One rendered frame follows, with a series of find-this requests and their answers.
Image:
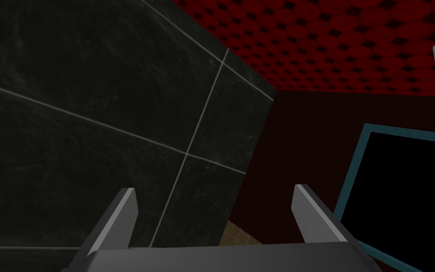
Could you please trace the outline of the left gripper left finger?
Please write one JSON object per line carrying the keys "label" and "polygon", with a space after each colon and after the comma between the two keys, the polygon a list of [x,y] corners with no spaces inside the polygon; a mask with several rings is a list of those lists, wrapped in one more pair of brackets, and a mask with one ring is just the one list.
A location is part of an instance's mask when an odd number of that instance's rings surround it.
{"label": "left gripper left finger", "polygon": [[78,253],[85,258],[99,250],[128,249],[137,216],[135,189],[121,189],[85,239]]}

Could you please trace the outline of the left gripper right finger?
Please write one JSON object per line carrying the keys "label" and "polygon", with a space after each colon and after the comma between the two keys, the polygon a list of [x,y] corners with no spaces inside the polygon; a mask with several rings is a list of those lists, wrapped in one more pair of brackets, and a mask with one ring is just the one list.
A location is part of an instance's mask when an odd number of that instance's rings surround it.
{"label": "left gripper right finger", "polygon": [[357,240],[306,184],[294,186],[291,210],[304,242],[357,244]]}

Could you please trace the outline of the teal framed black window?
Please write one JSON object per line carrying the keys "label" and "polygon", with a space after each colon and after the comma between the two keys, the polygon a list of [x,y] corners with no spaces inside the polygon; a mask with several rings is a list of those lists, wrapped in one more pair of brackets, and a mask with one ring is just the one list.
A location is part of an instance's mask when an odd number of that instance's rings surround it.
{"label": "teal framed black window", "polygon": [[435,132],[365,123],[334,214],[373,258],[435,272]]}

